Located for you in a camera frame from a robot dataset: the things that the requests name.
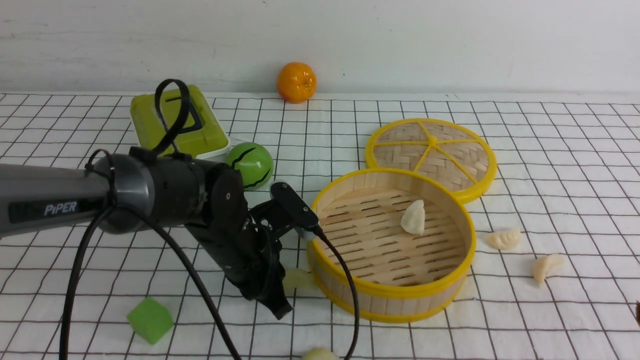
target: grid tablecloth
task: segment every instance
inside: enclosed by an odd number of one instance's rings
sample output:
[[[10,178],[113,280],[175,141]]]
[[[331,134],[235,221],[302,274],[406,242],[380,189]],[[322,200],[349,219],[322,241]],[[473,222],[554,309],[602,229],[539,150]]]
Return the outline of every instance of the grid tablecloth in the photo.
[[[0,94],[0,163],[79,168],[95,149],[138,143],[130,94]],[[275,159],[274,178],[311,203],[332,179],[364,168],[364,147],[398,119],[450,120],[483,136],[499,173],[467,204],[479,238],[520,226],[525,241],[498,252],[478,241],[465,288],[444,312],[411,325],[364,321],[364,359],[640,359],[640,105],[573,95],[318,95],[285,104],[272,95],[208,94],[232,142],[254,141]],[[249,192],[251,205],[269,199]],[[75,246],[86,225],[0,240],[1,360],[56,359]],[[322,346],[344,355],[352,317],[320,293],[291,294],[276,321],[225,282],[184,228],[171,234],[195,263],[245,358],[288,359]],[[282,239],[285,267],[308,268],[305,246]],[[534,259],[566,254],[542,289]],[[95,234],[77,289],[74,359],[226,359],[227,348],[177,256],[150,232]],[[150,346],[126,314],[153,296],[176,326]]]

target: yellow rim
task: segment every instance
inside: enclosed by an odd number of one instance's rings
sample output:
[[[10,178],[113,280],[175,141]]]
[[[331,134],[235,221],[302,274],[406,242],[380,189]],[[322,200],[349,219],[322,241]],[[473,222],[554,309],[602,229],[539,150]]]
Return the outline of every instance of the yellow rim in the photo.
[[[342,301],[342,299],[336,297],[317,278],[316,273],[313,271],[313,269],[311,269],[311,272],[312,272],[312,274],[314,276],[314,280],[316,282],[316,285],[318,286],[320,291],[322,291],[324,293],[324,295],[331,302],[333,302],[334,304],[338,305],[342,310],[345,310],[347,313],[349,313],[351,315],[353,315],[355,313],[353,311],[353,306],[348,305],[346,302]],[[460,287],[458,287],[458,289],[456,289],[456,292],[453,293],[451,298],[447,299],[447,301],[442,303],[442,305],[440,305],[440,306],[438,306],[438,307],[436,307],[434,309],[431,309],[429,311],[425,311],[424,313],[413,314],[413,315],[383,315],[383,314],[370,313],[368,311],[360,310],[360,317],[364,318],[364,319],[367,319],[367,320],[370,320],[370,321],[373,321],[373,322],[383,322],[383,323],[408,323],[408,322],[416,322],[416,321],[420,321],[420,320],[424,320],[424,319],[430,318],[433,315],[436,315],[437,313],[439,313],[442,310],[444,310],[445,307],[449,306],[449,304],[451,304],[453,302],[453,300],[456,298],[456,296],[458,296],[458,294],[462,290],[462,287],[465,285],[466,281],[467,281],[467,278],[465,277],[465,279],[462,280],[462,282],[460,283]]]
[[[436,149],[440,152],[442,152],[443,154],[445,154],[448,158],[451,159],[451,156],[448,155],[445,151],[443,151],[438,144],[447,144],[447,143],[463,143],[463,142],[475,142],[480,144],[480,146],[483,148],[484,152],[487,155],[488,161],[489,161],[489,166],[487,168],[486,174],[484,175],[484,177],[480,180],[477,181],[475,180],[473,177],[471,177],[468,172],[466,171],[466,169],[464,169],[463,167],[461,167],[461,165],[459,163],[457,163],[457,161],[454,161],[454,163],[456,164],[456,166],[458,168],[460,168],[460,170],[462,170],[462,172],[464,172],[473,182],[475,182],[475,184],[469,188],[466,188],[464,190],[460,190],[458,192],[451,192],[448,190],[449,193],[452,194],[453,197],[455,197],[457,200],[459,200],[460,202],[462,202],[463,204],[466,204],[468,202],[471,202],[473,200],[478,199],[480,196],[482,196],[482,194],[484,194],[487,190],[489,190],[489,187],[491,186],[491,183],[493,182],[493,180],[495,179],[495,175],[498,171],[498,164],[497,164],[497,160],[495,159],[495,154],[493,153],[493,150],[491,150],[491,147],[489,146],[489,144],[486,143],[486,141],[484,141],[480,136],[478,136],[476,133],[474,133],[473,131],[454,124],[452,122],[448,122],[448,121],[444,121],[444,120],[437,120],[437,119],[428,119],[428,118],[424,118],[424,119],[420,119],[420,118],[415,118],[415,119],[405,119],[405,120],[398,120],[398,121],[394,121],[390,124],[387,124],[381,128],[379,128],[378,130],[376,130],[376,132],[374,132],[371,137],[369,138],[369,141],[367,142],[367,147],[365,148],[365,152],[364,152],[364,158],[365,158],[365,164],[367,165],[367,168],[380,168],[380,166],[378,165],[378,162],[376,161],[376,157],[373,153],[373,149],[376,146],[386,146],[386,145],[401,145],[402,143],[406,143],[406,142],[393,142],[393,143],[378,143],[378,138],[387,130],[391,129],[392,127],[396,127],[398,125],[402,125],[402,124],[418,124],[428,135],[428,132],[426,131],[426,129],[424,128],[423,123],[428,122],[430,124],[440,124],[440,125],[446,125],[449,127],[452,127],[456,130],[462,131],[463,133],[469,135],[472,137],[472,140],[444,140],[444,141],[438,141],[436,143],[430,143],[429,141],[425,141],[425,142],[408,142],[408,143],[413,143],[413,144],[421,144],[421,145],[425,145],[428,146],[428,149],[425,151],[425,153],[423,154],[423,158],[425,157],[424,155],[426,155],[426,153],[428,151],[433,151],[433,149]],[[418,174],[415,171],[420,167],[420,164],[422,162],[420,162],[418,164],[418,166],[416,166],[416,168],[413,170],[413,173],[416,176],[419,176],[421,178],[424,179],[429,179],[430,178]]]
[[[395,174],[403,174],[408,176],[416,177],[422,181],[426,181],[429,184],[432,184],[439,190],[443,191],[446,195],[448,195],[455,203],[458,205],[462,213],[464,214],[465,220],[467,221],[468,226],[470,227],[471,233],[471,243],[469,244],[469,251],[467,252],[467,256],[462,261],[462,263],[449,275],[446,275],[442,279],[439,279],[434,282],[430,282],[428,284],[416,285],[416,286],[389,286],[382,284],[374,284],[373,282],[365,281],[359,279],[357,277],[353,278],[353,282],[355,283],[358,291],[366,293],[368,295],[372,295],[375,297],[384,297],[388,299],[412,299],[415,297],[425,297],[430,296],[436,293],[441,292],[442,290],[448,288],[454,282],[458,281],[460,277],[467,273],[467,270],[471,267],[471,262],[473,261],[474,255],[476,254],[476,232],[474,230],[473,221],[471,220],[471,216],[469,212],[464,207],[464,205],[447,189],[445,189],[442,185],[438,184],[434,180],[429,179],[425,176],[418,176],[414,172],[399,170],[395,168],[369,168],[365,170],[358,170],[349,174],[346,174],[335,181],[332,181],[326,188],[324,188],[320,194],[314,200],[311,208],[317,212],[317,203],[319,199],[322,199],[322,196],[327,193],[331,188],[333,188],[336,184],[339,184],[345,179],[350,177],[359,175],[359,174],[367,174],[370,172],[387,172],[387,173],[395,173]],[[318,243],[318,239],[314,239],[311,244],[311,250],[307,256],[315,256],[317,262],[327,271],[331,277],[337,279],[345,286],[349,286],[346,275],[341,267],[333,264],[329,258],[324,254],[320,245]]]

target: green ball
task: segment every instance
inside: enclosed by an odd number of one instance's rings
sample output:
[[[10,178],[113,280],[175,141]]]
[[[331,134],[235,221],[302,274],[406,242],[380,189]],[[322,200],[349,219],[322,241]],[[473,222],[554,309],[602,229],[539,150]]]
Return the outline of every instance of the green ball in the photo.
[[[266,184],[273,173],[273,158],[267,149],[253,142],[235,146],[227,155],[227,165],[242,174],[245,190]]]

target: orange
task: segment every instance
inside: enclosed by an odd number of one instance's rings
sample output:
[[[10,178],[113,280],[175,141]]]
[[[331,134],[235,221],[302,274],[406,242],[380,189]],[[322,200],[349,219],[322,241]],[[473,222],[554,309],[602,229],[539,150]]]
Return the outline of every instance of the orange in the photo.
[[[278,93],[286,101],[299,103],[316,92],[316,75],[305,63],[288,63],[278,74]]]

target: white dumpling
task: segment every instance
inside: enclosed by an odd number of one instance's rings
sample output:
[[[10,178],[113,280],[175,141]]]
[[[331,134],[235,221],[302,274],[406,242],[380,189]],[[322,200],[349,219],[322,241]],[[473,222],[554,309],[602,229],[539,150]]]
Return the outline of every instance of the white dumpling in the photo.
[[[410,234],[424,234],[424,201],[416,200],[404,211],[400,226]]]
[[[522,234],[520,229],[511,229],[505,231],[496,231],[484,236],[486,243],[498,250],[513,250],[522,241]]]
[[[564,256],[553,254],[542,256],[533,263],[533,279],[542,287],[547,276],[555,273],[564,265]]]
[[[302,360],[340,360],[340,358],[325,348],[317,347],[307,352]]]
[[[282,280],[282,286],[286,290],[293,290],[298,288],[316,290],[316,282],[314,276],[310,272],[306,272],[299,268],[287,269],[284,279]]]

